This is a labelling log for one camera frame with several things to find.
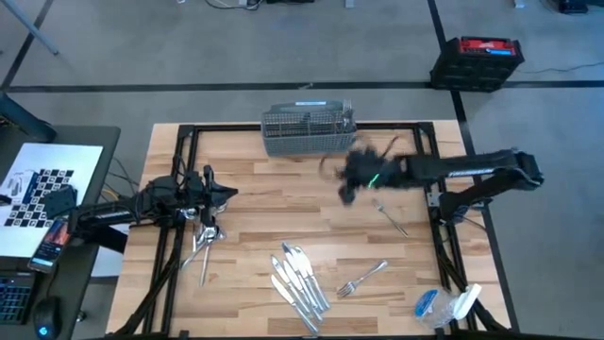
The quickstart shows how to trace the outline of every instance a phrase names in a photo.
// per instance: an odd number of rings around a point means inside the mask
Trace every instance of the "black toolbox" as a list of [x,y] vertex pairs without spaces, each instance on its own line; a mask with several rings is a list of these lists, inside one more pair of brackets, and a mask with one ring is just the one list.
[[520,43],[510,39],[461,37],[445,44],[430,82],[437,90],[490,93],[524,62]]

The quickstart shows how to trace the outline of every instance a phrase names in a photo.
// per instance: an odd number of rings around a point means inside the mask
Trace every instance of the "wire basket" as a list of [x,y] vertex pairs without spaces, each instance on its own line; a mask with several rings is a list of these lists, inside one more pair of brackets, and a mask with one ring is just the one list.
[[350,101],[274,105],[262,115],[262,139],[269,156],[345,152],[357,126]]

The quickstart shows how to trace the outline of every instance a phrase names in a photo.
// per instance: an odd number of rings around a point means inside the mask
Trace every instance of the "stainless steel fork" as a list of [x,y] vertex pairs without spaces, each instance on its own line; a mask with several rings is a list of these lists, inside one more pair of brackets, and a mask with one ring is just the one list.
[[403,236],[409,237],[409,234],[396,221],[394,221],[394,219],[392,217],[390,217],[390,215],[386,212],[384,206],[381,203],[379,203],[379,201],[377,199],[372,199],[371,203],[374,205],[374,207],[377,209],[378,212],[383,213],[384,216],[386,216],[386,218],[388,218],[388,220],[390,220],[390,223],[392,223],[393,226],[398,231],[400,231],[400,233],[403,234]]
[[342,288],[340,288],[338,290],[338,297],[344,298],[344,297],[351,295],[357,289],[359,284],[361,284],[361,282],[363,282],[365,279],[369,278],[370,276],[376,274],[378,271],[384,269],[386,266],[388,266],[388,262],[386,260],[381,260],[373,268],[371,268],[371,270],[369,270],[367,272],[367,274],[361,276],[358,280],[353,280],[351,282],[348,282]]

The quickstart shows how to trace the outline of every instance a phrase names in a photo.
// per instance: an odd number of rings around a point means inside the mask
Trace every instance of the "wooden tabletop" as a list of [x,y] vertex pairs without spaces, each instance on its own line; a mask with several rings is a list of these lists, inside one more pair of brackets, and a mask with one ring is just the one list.
[[[458,123],[433,123],[441,156],[463,155]],[[177,129],[177,124],[154,126],[142,183],[170,174]],[[367,130],[360,134],[377,150],[400,135],[391,154],[415,151],[408,131]],[[294,310],[271,285],[270,255],[283,259],[283,241],[306,251],[332,304],[320,326],[322,335],[433,333],[412,314],[422,293],[440,287],[423,191],[364,191],[346,208],[338,198],[340,184],[319,177],[318,163],[316,157],[268,158],[257,131],[201,134],[196,169],[210,164],[216,181],[238,188],[239,194],[218,215],[227,238],[212,246],[206,284],[199,286],[203,254],[179,274],[173,335],[180,330],[204,337],[308,335]],[[329,160],[326,169],[342,164],[343,159]],[[469,178],[456,178],[447,181],[447,188],[459,191],[470,184]],[[372,198],[384,204],[409,238],[372,206]],[[468,217],[482,223],[478,214]],[[456,228],[468,280],[483,286],[480,300],[496,320],[509,326],[485,231],[468,223]],[[154,227],[130,232],[108,332],[121,327],[146,294],[158,234]],[[191,240],[188,226],[183,259],[191,253]],[[385,271],[367,280],[354,295],[336,297],[340,286],[380,259],[389,262]],[[161,308],[163,298],[158,302]],[[160,314],[156,314],[154,330],[159,329],[159,320]]]

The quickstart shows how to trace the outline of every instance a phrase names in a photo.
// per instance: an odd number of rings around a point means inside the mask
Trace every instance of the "concrete floor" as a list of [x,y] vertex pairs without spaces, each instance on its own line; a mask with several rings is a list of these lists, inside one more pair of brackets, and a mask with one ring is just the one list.
[[[18,1],[32,17],[42,0]],[[602,80],[604,66],[531,73],[604,61],[604,12],[565,16],[546,1],[437,0],[445,35],[518,39],[527,61],[513,80]],[[309,6],[218,11],[202,1],[54,0],[39,42],[12,82],[49,85],[185,84],[294,81],[427,81],[439,47],[426,0],[358,0]],[[26,31],[0,7],[0,79]],[[53,124],[116,125],[116,156],[140,176],[155,123],[256,121],[271,104],[348,98],[358,119],[455,119],[449,92],[432,90],[13,93]],[[604,90],[506,89],[463,93],[477,152],[517,146],[535,154],[545,185],[506,193],[492,204],[495,233],[520,330],[602,338],[604,280]],[[125,185],[112,186],[127,193]],[[104,331],[112,285],[91,285],[98,306],[75,338]]]

